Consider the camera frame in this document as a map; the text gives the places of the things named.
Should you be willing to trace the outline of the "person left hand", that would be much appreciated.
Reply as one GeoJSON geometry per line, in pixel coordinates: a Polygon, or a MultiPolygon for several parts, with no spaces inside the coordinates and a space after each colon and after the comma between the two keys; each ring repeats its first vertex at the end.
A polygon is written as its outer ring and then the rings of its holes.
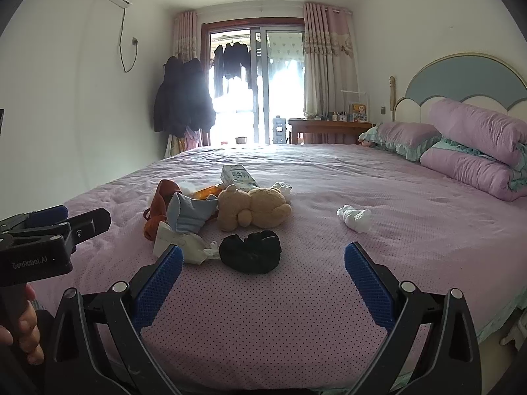
{"type": "Polygon", "coordinates": [[[38,319],[32,301],[36,298],[36,293],[29,285],[25,285],[26,308],[18,319],[18,336],[20,349],[26,354],[28,362],[33,366],[38,366],[44,361],[44,352],[39,344],[40,332],[38,319]]]}

